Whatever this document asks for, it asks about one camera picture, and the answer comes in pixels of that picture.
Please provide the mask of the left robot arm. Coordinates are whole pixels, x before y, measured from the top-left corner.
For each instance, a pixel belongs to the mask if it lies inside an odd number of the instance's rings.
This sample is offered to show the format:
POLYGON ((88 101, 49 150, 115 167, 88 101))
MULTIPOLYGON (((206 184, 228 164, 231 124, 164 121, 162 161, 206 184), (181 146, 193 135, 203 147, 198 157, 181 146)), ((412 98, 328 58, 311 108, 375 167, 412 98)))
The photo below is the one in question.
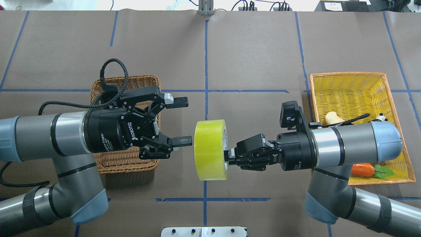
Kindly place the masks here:
POLYGON ((58 182, 34 184, 24 195, 1 202, 1 236, 10 237, 60 219, 90 222, 109 204, 95 153, 139 147, 140 159, 168 159, 176 147, 192 145, 191 136, 170 138, 159 131, 163 109, 188 106, 158 86, 132 90, 117 84, 103 91, 87 111, 1 120, 1 161, 51 159, 58 182))

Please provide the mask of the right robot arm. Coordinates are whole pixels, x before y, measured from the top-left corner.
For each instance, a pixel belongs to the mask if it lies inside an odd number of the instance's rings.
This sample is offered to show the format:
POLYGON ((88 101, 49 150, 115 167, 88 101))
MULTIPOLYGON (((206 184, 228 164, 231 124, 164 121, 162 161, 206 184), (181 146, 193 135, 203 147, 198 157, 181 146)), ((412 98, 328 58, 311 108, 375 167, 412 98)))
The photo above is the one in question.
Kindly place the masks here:
POLYGON ((421 235, 420 209, 349 185, 354 164, 380 163, 397 158, 403 148, 400 132, 389 122, 281 133, 275 141, 258 134, 225 149, 229 165, 264 171, 280 164, 284 171, 312 169, 304 210, 319 222, 341 218, 371 231, 395 237, 421 235))

